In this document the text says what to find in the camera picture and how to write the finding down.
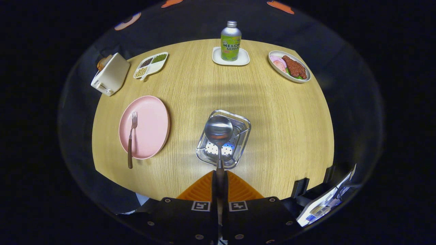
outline metal ladle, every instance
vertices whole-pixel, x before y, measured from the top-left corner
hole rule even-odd
[[[217,162],[217,204],[218,204],[218,223],[222,225],[222,209],[224,197],[224,164],[221,158],[221,148],[233,135],[233,125],[225,116],[216,115],[206,122],[204,134],[207,139],[218,147]]]

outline melon soda can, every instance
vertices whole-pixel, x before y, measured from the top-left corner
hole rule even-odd
[[[242,33],[236,25],[236,21],[227,21],[227,27],[221,32],[221,58],[225,61],[238,59]]]

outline pink plate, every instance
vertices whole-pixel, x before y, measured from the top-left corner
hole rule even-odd
[[[154,96],[134,100],[119,122],[119,140],[127,153],[132,127],[132,112],[138,113],[138,126],[132,130],[132,156],[147,159],[156,155],[167,141],[170,121],[164,103]]]

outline white coaster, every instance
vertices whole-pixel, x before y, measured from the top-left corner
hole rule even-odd
[[[214,47],[212,51],[212,60],[220,65],[246,65],[250,62],[250,57],[245,49],[239,48],[237,60],[225,61],[221,58],[221,47]]]

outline stainless steel basket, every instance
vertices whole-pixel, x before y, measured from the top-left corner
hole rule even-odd
[[[244,152],[245,145],[248,141],[248,136],[250,135],[251,124],[250,121],[248,121],[248,119],[245,117],[227,112],[225,110],[215,110],[212,112],[209,118],[216,115],[227,117],[233,125],[233,136],[229,142],[223,145],[221,150],[224,168],[232,169],[238,165],[242,153]],[[200,141],[198,142],[195,152],[200,161],[213,166],[217,165],[218,147],[209,142],[207,137],[204,135],[204,130],[201,134]]]

